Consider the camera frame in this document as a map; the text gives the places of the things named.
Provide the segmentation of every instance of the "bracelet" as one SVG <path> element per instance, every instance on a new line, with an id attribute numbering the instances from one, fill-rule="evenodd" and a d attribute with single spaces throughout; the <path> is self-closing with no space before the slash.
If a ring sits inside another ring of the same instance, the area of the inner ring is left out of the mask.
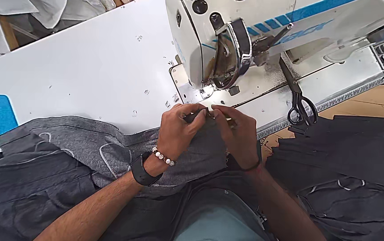
<path id="1" fill-rule="evenodd" d="M 156 157 L 163 160 L 165 163 L 169 164 L 170 166 L 174 166 L 177 163 L 176 161 L 172 161 L 169 158 L 167 158 L 166 156 L 162 155 L 162 153 L 160 153 L 158 151 L 157 147 L 153 147 L 152 152 L 153 152 L 153 154 L 155 154 Z"/>

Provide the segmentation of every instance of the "wrist strap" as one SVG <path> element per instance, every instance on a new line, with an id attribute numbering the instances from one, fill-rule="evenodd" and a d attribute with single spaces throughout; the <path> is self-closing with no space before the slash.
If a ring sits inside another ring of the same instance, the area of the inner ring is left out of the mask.
<path id="1" fill-rule="evenodd" d="M 151 154 L 151 151 L 146 151 L 145 153 L 141 154 L 133 163 L 131 163 L 132 176 L 136 182 L 143 186 L 150 186 L 163 176 L 163 173 L 161 173 L 158 176 L 153 177 L 144 169 L 143 164 Z"/>
<path id="2" fill-rule="evenodd" d="M 251 171 L 251 170 L 257 168 L 262 163 L 262 147 L 261 147 L 261 142 L 259 140 L 256 142 L 256 148 L 257 148 L 257 152 L 258 152 L 258 162 L 254 166 L 247 168 L 247 169 L 243 169 L 240 167 L 240 169 L 243 172 Z"/>

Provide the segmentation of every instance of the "scissors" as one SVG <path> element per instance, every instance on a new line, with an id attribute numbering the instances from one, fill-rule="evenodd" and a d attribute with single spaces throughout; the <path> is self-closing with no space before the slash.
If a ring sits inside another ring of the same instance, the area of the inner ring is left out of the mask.
<path id="1" fill-rule="evenodd" d="M 315 108 L 313 102 L 311 102 L 308 98 L 302 96 L 302 90 L 299 87 L 298 82 L 293 77 L 290 70 L 287 68 L 286 63 L 284 63 L 283 59 L 280 58 L 280 67 L 283 71 L 284 76 L 286 77 L 287 84 L 289 85 L 290 90 L 292 91 L 292 108 L 287 113 L 287 119 L 292 125 L 302 125 L 306 124 L 307 126 L 311 126 L 317 123 L 318 112 Z M 305 102 L 310 108 L 313 115 L 308 116 L 305 107 L 303 106 L 303 102 Z M 296 116 L 296 120 L 292 119 L 292 114 Z"/>

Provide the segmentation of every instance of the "blue lettering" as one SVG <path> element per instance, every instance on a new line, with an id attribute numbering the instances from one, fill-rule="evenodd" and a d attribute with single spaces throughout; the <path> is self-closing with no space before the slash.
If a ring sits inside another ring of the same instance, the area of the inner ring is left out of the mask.
<path id="1" fill-rule="evenodd" d="M 299 31 L 299 32 L 296 32 L 296 33 L 291 34 L 288 38 L 286 38 L 286 39 L 283 41 L 283 43 L 288 42 L 288 41 L 290 41 L 290 40 L 294 40 L 294 39 L 296 39 L 297 37 L 301 36 L 302 33 L 303 33 L 303 31 Z"/>
<path id="2" fill-rule="evenodd" d="M 294 40 L 294 39 L 296 39 L 297 37 L 305 36 L 305 35 L 307 35 L 307 34 L 313 33 L 314 31 L 321 30 L 321 29 L 323 29 L 323 27 L 324 27 L 326 24 L 328 24 L 328 23 L 330 23 L 330 22 L 332 22 L 332 21 L 333 21 L 333 19 L 330 20 L 330 21 L 328 21 L 328 22 L 321 23 L 321 24 L 319 24 L 319 25 L 315 25 L 315 26 L 309 27 L 309 28 L 307 28 L 306 30 L 299 31 L 299 32 L 293 33 L 293 34 L 291 34 L 291 35 L 286 35 L 286 36 L 282 37 L 282 38 L 280 39 L 280 41 L 278 41 L 276 44 L 274 44 L 274 46 L 279 45 L 280 43 L 285 43 L 285 42 L 288 42 L 288 41 L 290 41 L 290 40 Z"/>

